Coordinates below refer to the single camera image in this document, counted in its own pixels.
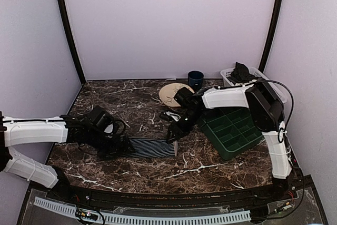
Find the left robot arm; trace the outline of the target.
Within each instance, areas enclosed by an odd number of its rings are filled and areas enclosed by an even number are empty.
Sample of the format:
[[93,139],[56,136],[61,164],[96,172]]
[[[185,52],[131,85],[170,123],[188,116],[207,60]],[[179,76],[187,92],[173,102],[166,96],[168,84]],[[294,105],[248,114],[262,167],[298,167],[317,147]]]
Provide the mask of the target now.
[[61,115],[46,119],[16,119],[1,116],[1,171],[34,181],[53,192],[63,202],[74,198],[74,189],[64,172],[45,165],[17,150],[16,145],[30,143],[77,143],[94,148],[101,159],[134,153],[122,120],[115,119],[100,106],[82,116]]

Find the navy striped underwear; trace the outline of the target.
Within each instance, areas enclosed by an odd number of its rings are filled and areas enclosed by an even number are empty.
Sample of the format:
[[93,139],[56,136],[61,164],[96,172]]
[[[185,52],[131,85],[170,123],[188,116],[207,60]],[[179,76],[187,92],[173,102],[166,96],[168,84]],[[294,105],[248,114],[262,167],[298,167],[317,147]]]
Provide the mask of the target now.
[[178,143],[167,143],[164,139],[131,138],[135,152],[126,154],[126,158],[174,158],[177,157]]

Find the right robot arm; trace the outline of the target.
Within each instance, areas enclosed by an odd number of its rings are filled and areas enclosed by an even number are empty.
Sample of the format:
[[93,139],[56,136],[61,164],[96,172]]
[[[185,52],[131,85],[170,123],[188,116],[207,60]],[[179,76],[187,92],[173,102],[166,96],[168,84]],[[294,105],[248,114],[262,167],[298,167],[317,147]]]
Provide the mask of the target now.
[[179,89],[174,100],[185,107],[186,112],[169,125],[167,143],[186,136],[206,109],[244,107],[249,109],[255,127],[266,140],[273,178],[287,179],[292,172],[291,149],[286,136],[289,119],[284,116],[284,104],[272,84],[272,80],[258,79],[250,84],[208,87],[195,93],[187,88]]

